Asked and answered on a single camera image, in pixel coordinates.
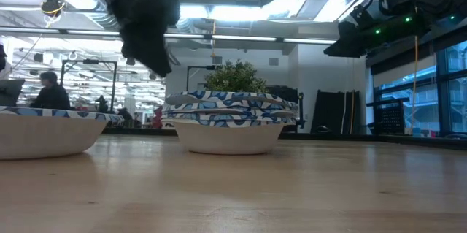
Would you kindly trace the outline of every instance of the glass window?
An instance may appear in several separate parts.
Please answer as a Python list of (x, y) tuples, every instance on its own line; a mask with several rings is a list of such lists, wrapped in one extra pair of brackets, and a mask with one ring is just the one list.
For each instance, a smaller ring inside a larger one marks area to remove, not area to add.
[[(419, 80), (424, 80), (428, 78), (434, 78), (436, 76), (436, 66), (431, 66), (426, 69), (421, 69), (419, 72), (417, 72), (417, 81)], [(405, 77), (402, 77), (401, 79), (394, 80), (391, 83), (386, 83), (381, 86), (381, 89), (384, 90), (386, 88), (391, 88), (391, 87), (396, 87), (399, 85), (407, 84), (407, 83), (413, 83), (414, 82), (414, 74), (407, 75)]]
[(467, 77), (449, 82), (452, 130), (467, 131)]
[(448, 58), (449, 72), (458, 72), (467, 69), (467, 41), (448, 47), (446, 55)]
[[(405, 126), (412, 125), (413, 89), (382, 94), (382, 99), (409, 98), (404, 102)], [(438, 89), (436, 84), (417, 87), (415, 94), (414, 127), (422, 130), (439, 131)]]

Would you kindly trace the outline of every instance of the table surface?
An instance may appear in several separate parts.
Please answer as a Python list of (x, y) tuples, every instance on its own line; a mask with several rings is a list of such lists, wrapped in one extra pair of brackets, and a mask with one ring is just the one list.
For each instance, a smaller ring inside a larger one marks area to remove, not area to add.
[(0, 161), (0, 232), (467, 232), (467, 153), (278, 143), (211, 156), (102, 136), (77, 156)]

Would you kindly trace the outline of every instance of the potted plant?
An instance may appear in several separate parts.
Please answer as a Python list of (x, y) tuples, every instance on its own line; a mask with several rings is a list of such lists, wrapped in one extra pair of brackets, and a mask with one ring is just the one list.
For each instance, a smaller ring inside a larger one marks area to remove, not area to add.
[(249, 62), (227, 61), (206, 76), (207, 90), (166, 98), (163, 120), (190, 151), (257, 154), (270, 151), (283, 128), (295, 124), (297, 105), (266, 93)]

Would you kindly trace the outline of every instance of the white wall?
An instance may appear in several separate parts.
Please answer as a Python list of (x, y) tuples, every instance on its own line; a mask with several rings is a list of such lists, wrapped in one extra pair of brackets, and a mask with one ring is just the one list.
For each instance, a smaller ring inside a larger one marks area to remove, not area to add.
[(289, 75), (298, 75), (298, 91), (304, 93), (305, 128), (309, 132), (312, 125), (317, 91), (344, 92), (352, 89), (360, 91), (362, 124), (366, 122), (366, 65), (364, 58), (329, 57), (323, 53), (324, 45), (298, 46), (298, 71), (294, 63), (289, 63)]
[[(187, 66), (212, 65), (211, 50), (191, 51), (189, 49), (174, 49), (172, 53), (181, 63), (181, 66), (173, 66), (172, 73), (166, 78), (166, 95), (185, 91)], [(257, 76), (266, 80), (267, 85), (288, 84), (288, 56), (284, 56), (281, 50), (216, 50), (216, 56), (222, 56), (223, 62), (227, 60), (235, 62), (238, 58), (249, 61), (258, 70)], [(279, 66), (269, 66), (269, 58), (279, 58)], [(197, 69), (191, 69), (192, 75)], [(205, 83), (204, 76), (209, 74), (205, 69), (200, 69), (190, 78), (188, 90), (195, 91), (199, 83)]]

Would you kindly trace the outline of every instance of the man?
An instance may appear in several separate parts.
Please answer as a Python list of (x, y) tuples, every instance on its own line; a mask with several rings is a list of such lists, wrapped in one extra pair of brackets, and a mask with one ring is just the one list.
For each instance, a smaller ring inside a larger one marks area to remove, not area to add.
[(40, 76), (44, 88), (39, 92), (31, 108), (70, 110), (70, 101), (65, 88), (57, 84), (57, 74), (44, 72)]
[(7, 54), (4, 49), (4, 41), (0, 38), (0, 80), (8, 80), (12, 72), (12, 65), (7, 61)]

